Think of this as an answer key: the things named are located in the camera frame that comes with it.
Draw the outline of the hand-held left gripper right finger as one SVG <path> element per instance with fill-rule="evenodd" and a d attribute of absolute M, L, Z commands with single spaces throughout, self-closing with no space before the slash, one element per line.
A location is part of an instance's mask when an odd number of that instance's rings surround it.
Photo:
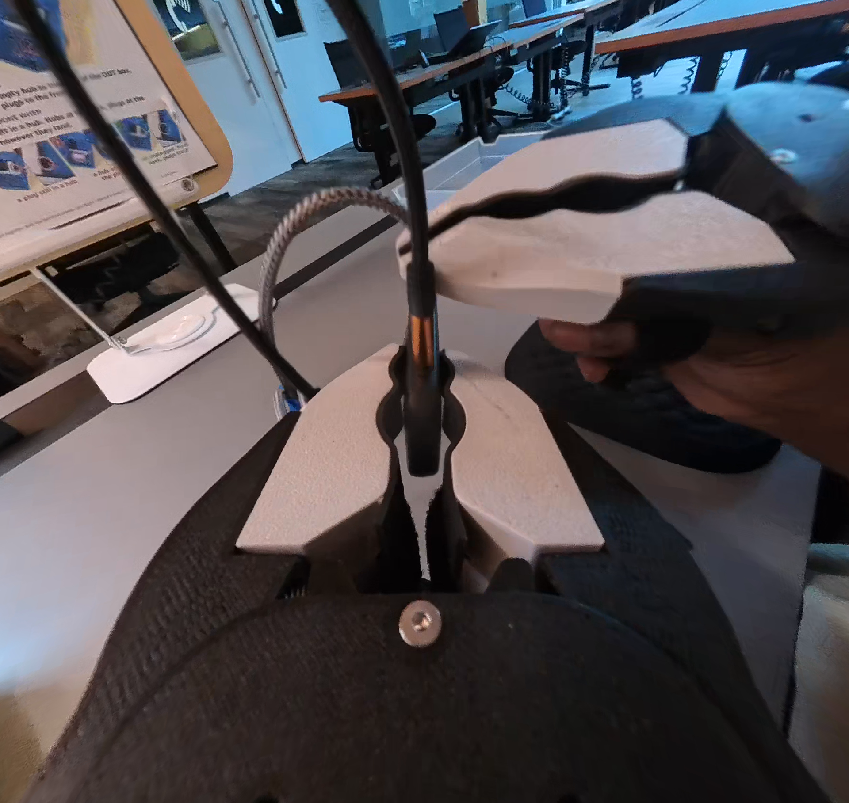
<path fill-rule="evenodd" d="M 459 507 L 460 575 L 492 579 L 505 559 L 594 554 L 605 542 L 540 408 L 461 352 L 444 395 L 445 470 Z"/>

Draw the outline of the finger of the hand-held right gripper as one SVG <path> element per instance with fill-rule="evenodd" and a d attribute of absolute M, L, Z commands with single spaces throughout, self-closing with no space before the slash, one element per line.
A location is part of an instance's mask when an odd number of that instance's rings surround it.
<path fill-rule="evenodd" d="M 440 205 L 430 217 L 429 238 L 474 217 L 625 211 L 673 189 L 685 172 L 689 140 L 665 119 L 539 140 Z"/>
<path fill-rule="evenodd" d="M 430 242 L 439 296 L 578 324 L 604 320 L 642 276 L 785 266 L 773 229 L 706 193 L 664 193 L 620 213 L 473 217 Z"/>

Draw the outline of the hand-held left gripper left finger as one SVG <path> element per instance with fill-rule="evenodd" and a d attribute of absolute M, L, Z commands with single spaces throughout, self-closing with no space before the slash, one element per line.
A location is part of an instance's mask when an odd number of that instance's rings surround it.
<path fill-rule="evenodd" d="M 398 466 L 387 345 L 336 377 L 303 408 L 239 534 L 246 553 L 327 557 L 377 524 Z"/>

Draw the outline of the slim black USB hub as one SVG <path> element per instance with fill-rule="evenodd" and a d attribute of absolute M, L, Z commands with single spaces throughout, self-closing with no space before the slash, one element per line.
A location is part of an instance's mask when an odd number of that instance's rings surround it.
<path fill-rule="evenodd" d="M 438 366 L 419 368 L 412 343 L 404 344 L 402 420 L 411 476 L 428 477 L 440 467 L 442 396 Z"/>

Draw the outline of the clear plastic bin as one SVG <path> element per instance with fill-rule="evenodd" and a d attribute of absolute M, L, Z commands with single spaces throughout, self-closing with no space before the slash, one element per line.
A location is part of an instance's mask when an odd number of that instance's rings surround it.
<path fill-rule="evenodd" d="M 477 138 L 424 167 L 428 211 L 434 211 L 484 172 L 506 157 L 541 140 L 544 135 L 542 131 L 508 133 L 498 136 L 493 143 L 485 143 Z"/>

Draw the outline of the person's right hand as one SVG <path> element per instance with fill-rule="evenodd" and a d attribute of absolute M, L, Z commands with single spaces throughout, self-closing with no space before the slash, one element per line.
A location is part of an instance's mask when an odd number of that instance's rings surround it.
<path fill-rule="evenodd" d="M 761 431 L 848 476 L 848 330 L 806 340 L 715 332 L 656 369 L 695 408 Z"/>

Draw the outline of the black quilted wrist rest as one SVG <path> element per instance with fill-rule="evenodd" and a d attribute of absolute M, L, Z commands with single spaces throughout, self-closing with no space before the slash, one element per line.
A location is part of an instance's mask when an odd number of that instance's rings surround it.
<path fill-rule="evenodd" d="M 629 374 L 613 384 L 587 381 L 576 357 L 552 346 L 538 323 L 510 349 L 504 376 L 549 422 L 685 468 L 740 475 L 762 468 L 782 448 L 777 438 L 700 412 L 656 373 Z"/>

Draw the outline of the wooden-edged office desk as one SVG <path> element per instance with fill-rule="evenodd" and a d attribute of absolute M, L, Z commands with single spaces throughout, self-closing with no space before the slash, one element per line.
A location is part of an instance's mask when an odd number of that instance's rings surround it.
<path fill-rule="evenodd" d="M 690 59 L 685 91 L 715 89 L 726 55 L 744 52 L 735 87 L 844 59 L 848 0 L 681 0 L 596 41 L 618 76 L 639 79 Z"/>
<path fill-rule="evenodd" d="M 461 58 L 395 75 L 402 93 L 402 110 L 413 110 L 440 95 L 456 92 L 461 106 L 462 141 L 481 138 L 494 141 L 496 133 L 487 116 L 485 82 L 496 76 L 497 70 L 518 64 L 529 58 L 543 57 L 534 70 L 545 72 L 550 66 L 550 52 L 565 43 L 572 26 L 582 23 L 582 14 L 561 16 L 542 23 L 511 28 L 497 34 L 491 45 Z M 388 136 L 386 109 L 379 104 L 377 90 L 372 84 L 356 84 L 321 95 L 321 103 L 345 107 L 352 130 L 352 140 L 358 151 L 373 154 L 378 177 L 372 180 L 375 188 L 384 187 L 400 177 L 397 147 Z"/>

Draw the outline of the black office chair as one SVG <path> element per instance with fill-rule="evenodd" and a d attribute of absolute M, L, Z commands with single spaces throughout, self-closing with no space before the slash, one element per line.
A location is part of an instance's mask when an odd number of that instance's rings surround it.
<path fill-rule="evenodd" d="M 340 88 L 359 88 L 370 83 L 348 40 L 325 43 L 324 48 Z M 374 155 L 395 154 L 395 142 L 376 96 L 357 96 L 343 105 L 348 110 L 352 142 L 357 151 Z"/>

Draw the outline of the white phone booth door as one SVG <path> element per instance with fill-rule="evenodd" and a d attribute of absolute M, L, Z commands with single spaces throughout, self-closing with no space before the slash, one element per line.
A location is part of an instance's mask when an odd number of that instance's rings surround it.
<path fill-rule="evenodd" d="M 325 45 L 343 31 L 324 0 L 239 0 L 265 66 L 272 104 L 297 151 L 310 162 L 352 141 L 348 113 L 320 97 L 338 89 Z"/>
<path fill-rule="evenodd" d="M 291 170 L 301 155 L 243 0 L 150 0 L 222 128 L 235 195 Z"/>

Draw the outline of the large instruction board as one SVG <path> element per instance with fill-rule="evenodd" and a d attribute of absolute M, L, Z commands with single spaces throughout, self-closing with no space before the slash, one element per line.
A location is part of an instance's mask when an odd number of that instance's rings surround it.
<path fill-rule="evenodd" d="M 151 0 L 2 0 L 2 279 L 223 190 L 233 154 Z"/>

